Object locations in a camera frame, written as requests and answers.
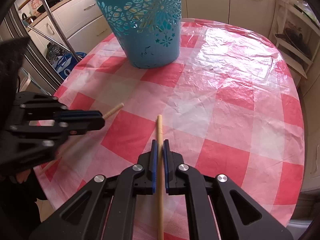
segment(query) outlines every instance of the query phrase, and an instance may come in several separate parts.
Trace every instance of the person's hand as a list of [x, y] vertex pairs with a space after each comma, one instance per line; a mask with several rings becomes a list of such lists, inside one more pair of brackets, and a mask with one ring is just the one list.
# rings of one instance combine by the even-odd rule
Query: person's hand
[[16, 180], [19, 184], [22, 182], [26, 182], [29, 174], [31, 173], [31, 169], [19, 172], [16, 174]]

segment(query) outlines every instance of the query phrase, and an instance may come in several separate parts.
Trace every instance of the floor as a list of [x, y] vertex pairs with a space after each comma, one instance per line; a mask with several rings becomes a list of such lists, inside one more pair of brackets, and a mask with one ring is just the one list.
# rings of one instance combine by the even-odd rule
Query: floor
[[48, 200], [39, 200], [38, 199], [36, 204], [38, 205], [38, 208], [39, 208], [41, 222], [43, 222], [48, 217], [50, 217], [51, 214], [54, 212], [54, 209]]

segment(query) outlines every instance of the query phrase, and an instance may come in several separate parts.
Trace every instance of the tablecloth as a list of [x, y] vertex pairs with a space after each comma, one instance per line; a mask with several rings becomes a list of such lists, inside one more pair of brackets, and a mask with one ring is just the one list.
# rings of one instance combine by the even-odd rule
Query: tablecloth
[[[78, 63], [55, 93], [60, 102], [102, 113], [124, 108], [44, 174], [45, 164], [35, 168], [48, 200], [57, 209], [95, 175], [135, 164], [151, 149], [162, 114], [164, 139], [185, 163], [204, 175], [226, 174], [287, 225], [302, 183], [304, 128], [279, 51], [254, 32], [197, 19], [182, 22], [180, 46], [173, 63], [138, 69], [112, 34]], [[134, 239], [156, 239], [155, 206], [154, 196], [138, 196]], [[189, 238], [183, 196], [165, 194], [164, 231], [166, 239]]]

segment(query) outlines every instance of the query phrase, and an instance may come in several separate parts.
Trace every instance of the metal pole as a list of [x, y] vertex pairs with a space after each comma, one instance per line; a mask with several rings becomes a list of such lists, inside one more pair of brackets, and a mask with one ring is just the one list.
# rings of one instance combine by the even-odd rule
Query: metal pole
[[25, 25], [25, 27], [30, 28], [31, 30], [33, 30], [35, 33], [38, 33], [39, 35], [41, 35], [42, 37], [46, 38], [47, 40], [51, 41], [52, 43], [56, 44], [58, 47], [60, 47], [61, 49], [71, 53], [71, 51], [66, 48], [65, 46], [63, 46], [62, 44], [56, 42], [53, 38], [49, 37], [48, 35], [44, 34], [43, 32], [39, 31], [38, 29], [36, 29], [35, 27], [31, 26], [29, 23], [27, 23], [26, 21], [22, 21], [23, 24]]
[[67, 38], [65, 37], [65, 35], [63, 34], [62, 30], [60, 29], [60, 26], [58, 25], [56, 19], [54, 18], [52, 12], [50, 11], [50, 8], [47, 4], [46, 0], [41, 0], [44, 9], [46, 10], [49, 19], [51, 20], [53, 26], [56, 28], [57, 32], [59, 33], [60, 37], [62, 38], [62, 40], [64, 41], [65, 45], [68, 47], [68, 49], [70, 50], [71, 54], [73, 55], [73, 57], [76, 59], [77, 62], [80, 62], [81, 58], [76, 54], [76, 52], [74, 51], [73, 47], [70, 45], [69, 41], [67, 40]]

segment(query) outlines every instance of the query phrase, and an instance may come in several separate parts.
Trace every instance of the blue basket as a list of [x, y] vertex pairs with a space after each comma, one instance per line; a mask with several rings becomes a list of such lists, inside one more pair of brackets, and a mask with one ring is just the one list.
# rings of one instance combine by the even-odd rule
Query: blue basket
[[180, 52], [181, 0], [96, 0], [133, 66], [156, 68]]

